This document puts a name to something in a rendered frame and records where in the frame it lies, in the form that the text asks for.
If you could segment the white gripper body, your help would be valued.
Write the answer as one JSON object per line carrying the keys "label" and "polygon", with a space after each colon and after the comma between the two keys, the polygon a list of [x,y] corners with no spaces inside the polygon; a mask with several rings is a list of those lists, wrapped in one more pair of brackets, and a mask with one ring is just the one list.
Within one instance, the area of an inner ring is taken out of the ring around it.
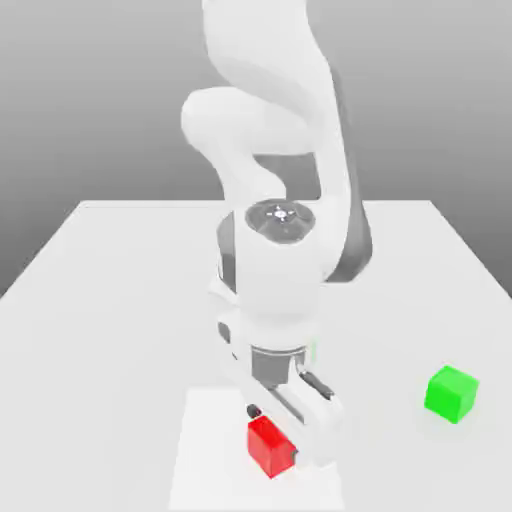
{"label": "white gripper body", "polygon": [[336,459],[344,409],[334,391],[313,373],[292,368],[288,382],[273,390],[244,371],[236,383],[246,401],[258,406],[295,445],[300,464],[322,467]]}

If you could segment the small red cube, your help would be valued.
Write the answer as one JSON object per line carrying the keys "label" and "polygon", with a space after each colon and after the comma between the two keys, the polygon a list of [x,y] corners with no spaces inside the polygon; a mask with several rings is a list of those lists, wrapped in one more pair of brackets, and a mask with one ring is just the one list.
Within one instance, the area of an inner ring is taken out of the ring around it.
{"label": "small red cube", "polygon": [[261,415],[248,423],[248,453],[270,479],[295,465],[291,459],[294,448],[296,446],[267,416]]}

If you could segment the small green cube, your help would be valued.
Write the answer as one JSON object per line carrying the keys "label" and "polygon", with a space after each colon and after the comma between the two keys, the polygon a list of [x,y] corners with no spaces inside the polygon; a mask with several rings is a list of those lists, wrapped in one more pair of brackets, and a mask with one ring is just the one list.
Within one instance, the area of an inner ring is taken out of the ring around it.
{"label": "small green cube", "polygon": [[445,365],[429,382],[424,407],[452,424],[458,424],[472,409],[480,381]]}

